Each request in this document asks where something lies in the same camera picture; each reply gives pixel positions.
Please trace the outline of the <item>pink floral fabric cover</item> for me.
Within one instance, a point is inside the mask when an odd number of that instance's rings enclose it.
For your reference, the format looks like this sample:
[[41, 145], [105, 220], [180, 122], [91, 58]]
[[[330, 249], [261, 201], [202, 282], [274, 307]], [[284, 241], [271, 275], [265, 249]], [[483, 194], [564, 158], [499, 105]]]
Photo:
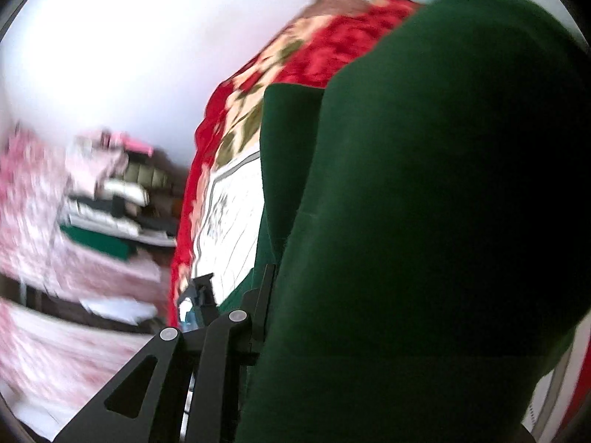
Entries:
[[[52, 303], [123, 298], [166, 317], [169, 271], [141, 250], [127, 262], [71, 242], [58, 218], [68, 183], [61, 148], [16, 129], [1, 152], [1, 275]], [[16, 417], [53, 440], [147, 342], [1, 301], [1, 393]]]

